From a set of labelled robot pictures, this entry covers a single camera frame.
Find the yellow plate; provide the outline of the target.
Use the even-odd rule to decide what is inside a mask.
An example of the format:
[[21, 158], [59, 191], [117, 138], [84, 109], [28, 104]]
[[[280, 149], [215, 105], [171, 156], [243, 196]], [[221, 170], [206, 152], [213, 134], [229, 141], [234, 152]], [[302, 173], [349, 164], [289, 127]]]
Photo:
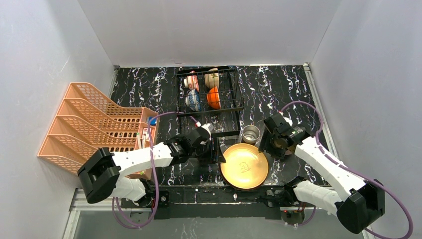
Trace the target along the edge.
[[247, 143], [230, 146], [224, 153], [225, 163], [220, 173], [227, 184], [243, 191], [253, 190], [264, 183], [269, 164], [264, 153]]

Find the blue floral bowl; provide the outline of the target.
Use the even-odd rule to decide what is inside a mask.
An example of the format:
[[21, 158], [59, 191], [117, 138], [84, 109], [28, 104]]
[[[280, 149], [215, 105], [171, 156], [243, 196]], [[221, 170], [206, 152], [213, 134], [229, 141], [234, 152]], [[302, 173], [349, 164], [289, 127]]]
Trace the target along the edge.
[[200, 112], [202, 110], [199, 92], [196, 89], [190, 90], [185, 97], [185, 103], [190, 110]]

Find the orange glossy bowl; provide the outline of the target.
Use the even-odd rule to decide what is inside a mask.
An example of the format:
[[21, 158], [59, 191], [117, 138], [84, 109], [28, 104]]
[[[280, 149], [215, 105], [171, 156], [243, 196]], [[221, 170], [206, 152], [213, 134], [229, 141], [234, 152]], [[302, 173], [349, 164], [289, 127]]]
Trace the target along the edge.
[[209, 92], [207, 93], [207, 103], [212, 109], [215, 109], [215, 110], [221, 109], [219, 90], [217, 87], [210, 89]]

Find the black wire dish rack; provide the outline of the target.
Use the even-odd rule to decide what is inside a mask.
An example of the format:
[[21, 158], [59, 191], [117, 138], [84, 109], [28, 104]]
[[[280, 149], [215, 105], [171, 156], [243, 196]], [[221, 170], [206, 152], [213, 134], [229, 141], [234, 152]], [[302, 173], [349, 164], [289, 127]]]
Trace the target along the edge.
[[211, 123], [212, 134], [216, 137], [238, 137], [244, 99], [236, 68], [184, 69], [177, 71], [175, 80], [178, 94], [176, 110], [182, 133], [193, 130], [193, 120], [197, 120], [201, 124]]

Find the orange patterned bowl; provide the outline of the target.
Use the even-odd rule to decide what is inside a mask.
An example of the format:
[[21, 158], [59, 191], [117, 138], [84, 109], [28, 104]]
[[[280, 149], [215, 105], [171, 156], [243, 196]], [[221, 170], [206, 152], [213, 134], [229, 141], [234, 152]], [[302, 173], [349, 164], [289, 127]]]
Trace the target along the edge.
[[188, 75], [183, 80], [183, 86], [188, 88], [189, 90], [196, 90], [197, 92], [200, 91], [199, 83], [198, 83], [198, 76], [197, 75]]

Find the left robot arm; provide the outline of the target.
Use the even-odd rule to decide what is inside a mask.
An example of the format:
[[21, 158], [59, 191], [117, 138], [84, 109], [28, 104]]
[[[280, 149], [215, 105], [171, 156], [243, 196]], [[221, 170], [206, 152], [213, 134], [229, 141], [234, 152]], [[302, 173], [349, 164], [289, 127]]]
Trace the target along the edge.
[[129, 175], [156, 167], [181, 164], [190, 158], [205, 160], [211, 157], [213, 125], [203, 124], [183, 135], [178, 134], [153, 147], [126, 152], [98, 149], [77, 171], [87, 202], [94, 204], [108, 197], [140, 201], [153, 191], [144, 180]]

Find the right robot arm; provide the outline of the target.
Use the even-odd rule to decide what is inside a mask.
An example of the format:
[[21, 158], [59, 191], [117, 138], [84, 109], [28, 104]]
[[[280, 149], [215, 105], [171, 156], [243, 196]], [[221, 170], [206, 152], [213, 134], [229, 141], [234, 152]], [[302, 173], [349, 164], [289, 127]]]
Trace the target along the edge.
[[277, 113], [264, 120], [265, 130], [258, 150], [276, 159], [286, 151], [308, 163], [330, 185], [318, 186], [305, 177], [297, 176], [284, 184], [283, 189], [268, 196], [268, 201], [283, 204], [304, 202], [334, 214], [350, 232], [359, 234], [385, 214], [385, 193], [369, 180], [339, 167], [340, 161], [331, 153], [323, 154], [324, 147], [317, 144], [305, 127], [291, 126]]

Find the stainless steel cup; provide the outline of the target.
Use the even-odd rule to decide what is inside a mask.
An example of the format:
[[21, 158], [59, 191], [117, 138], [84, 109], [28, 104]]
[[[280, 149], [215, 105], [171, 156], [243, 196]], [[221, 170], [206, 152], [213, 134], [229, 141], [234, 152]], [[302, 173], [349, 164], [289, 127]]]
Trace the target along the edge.
[[258, 127], [254, 125], [247, 125], [241, 131], [241, 142], [255, 145], [260, 135], [261, 132]]

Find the blue eraser block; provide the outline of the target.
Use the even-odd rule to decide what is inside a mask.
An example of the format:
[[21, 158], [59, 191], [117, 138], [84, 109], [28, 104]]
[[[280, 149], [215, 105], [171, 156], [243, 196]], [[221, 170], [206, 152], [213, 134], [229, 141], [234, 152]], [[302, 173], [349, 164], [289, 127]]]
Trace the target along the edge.
[[147, 121], [151, 126], [156, 126], [157, 124], [157, 118], [155, 117], [149, 117]]

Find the orange file organizer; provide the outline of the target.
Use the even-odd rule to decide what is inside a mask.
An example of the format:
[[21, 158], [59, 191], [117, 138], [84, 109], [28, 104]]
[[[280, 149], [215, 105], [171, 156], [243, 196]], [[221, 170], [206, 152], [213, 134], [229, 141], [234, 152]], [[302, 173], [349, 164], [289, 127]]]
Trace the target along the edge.
[[90, 83], [70, 83], [37, 156], [76, 174], [100, 148], [134, 150], [142, 113], [118, 106]]

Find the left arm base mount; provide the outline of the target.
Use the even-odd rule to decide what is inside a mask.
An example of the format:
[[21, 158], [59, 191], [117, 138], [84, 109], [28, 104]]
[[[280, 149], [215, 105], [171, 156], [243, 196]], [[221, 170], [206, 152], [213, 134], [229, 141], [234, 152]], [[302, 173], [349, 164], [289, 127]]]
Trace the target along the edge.
[[152, 209], [155, 202], [158, 203], [158, 208], [167, 208], [170, 206], [170, 192], [168, 190], [159, 190], [159, 197], [156, 199], [155, 189], [147, 189], [147, 193], [144, 197], [138, 201], [132, 201], [129, 199], [121, 199], [121, 208], [148, 208]]

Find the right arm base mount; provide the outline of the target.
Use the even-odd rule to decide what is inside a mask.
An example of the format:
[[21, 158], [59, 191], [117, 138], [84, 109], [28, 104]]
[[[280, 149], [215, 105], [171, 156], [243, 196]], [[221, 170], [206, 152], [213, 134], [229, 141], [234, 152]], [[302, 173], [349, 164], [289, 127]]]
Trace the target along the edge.
[[297, 176], [290, 182], [286, 183], [281, 189], [267, 190], [266, 195], [259, 196], [255, 199], [255, 202], [263, 203], [269, 208], [280, 208], [283, 206], [294, 207], [295, 203], [298, 203], [298, 208], [295, 210], [282, 210], [282, 220], [286, 226], [289, 225], [295, 228], [304, 226], [313, 219], [317, 208], [314, 206], [310, 217], [305, 220], [304, 210], [306, 208], [306, 203], [298, 200], [296, 194], [294, 193], [294, 189], [301, 182], [309, 181], [305, 177]]

